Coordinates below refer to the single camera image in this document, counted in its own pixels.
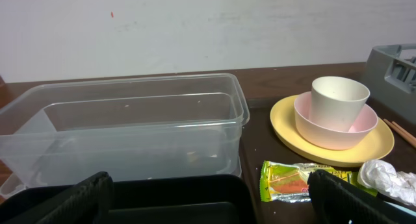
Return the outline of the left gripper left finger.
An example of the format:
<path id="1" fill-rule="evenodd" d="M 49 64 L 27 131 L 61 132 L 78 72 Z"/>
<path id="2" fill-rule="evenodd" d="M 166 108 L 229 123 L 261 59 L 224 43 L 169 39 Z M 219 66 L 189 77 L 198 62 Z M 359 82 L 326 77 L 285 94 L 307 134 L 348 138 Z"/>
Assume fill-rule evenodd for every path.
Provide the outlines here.
<path id="1" fill-rule="evenodd" d="M 107 172 L 72 186 L 29 188 L 3 203 L 3 223 L 100 223 L 108 216 L 113 196 Z"/>

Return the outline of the green snack wrapper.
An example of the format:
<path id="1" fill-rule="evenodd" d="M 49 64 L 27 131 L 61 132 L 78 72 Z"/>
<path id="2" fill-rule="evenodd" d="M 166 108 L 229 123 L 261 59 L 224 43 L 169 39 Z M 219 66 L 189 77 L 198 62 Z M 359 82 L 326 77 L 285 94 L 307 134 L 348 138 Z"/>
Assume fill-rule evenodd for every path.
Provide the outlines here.
<path id="1" fill-rule="evenodd" d="M 358 183 L 358 173 L 341 171 L 331 166 L 314 163 L 281 164 L 265 161 L 261 169 L 259 190 L 263 202 L 283 201 L 286 203 L 310 202 L 308 178 L 319 169 L 339 177 L 355 187 L 377 196 L 375 189 Z"/>

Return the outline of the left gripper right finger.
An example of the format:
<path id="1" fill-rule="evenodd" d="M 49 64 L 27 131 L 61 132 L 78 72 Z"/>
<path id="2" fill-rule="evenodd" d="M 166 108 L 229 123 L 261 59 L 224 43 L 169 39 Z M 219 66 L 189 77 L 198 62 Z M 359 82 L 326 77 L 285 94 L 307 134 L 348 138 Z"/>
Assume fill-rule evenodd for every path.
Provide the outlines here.
<path id="1" fill-rule="evenodd" d="M 415 224 L 415 216 L 327 171 L 319 169 L 312 172 L 307 183 L 320 223 Z"/>

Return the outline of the white tissue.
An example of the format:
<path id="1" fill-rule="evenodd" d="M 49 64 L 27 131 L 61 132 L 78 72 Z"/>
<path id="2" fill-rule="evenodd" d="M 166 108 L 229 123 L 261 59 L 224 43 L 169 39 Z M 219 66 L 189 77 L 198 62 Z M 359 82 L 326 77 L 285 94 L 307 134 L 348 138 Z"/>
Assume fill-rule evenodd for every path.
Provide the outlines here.
<path id="1" fill-rule="evenodd" d="M 405 205 L 415 206 L 415 174 L 396 171 L 388 162 L 370 160 L 359 169 L 357 181 Z"/>

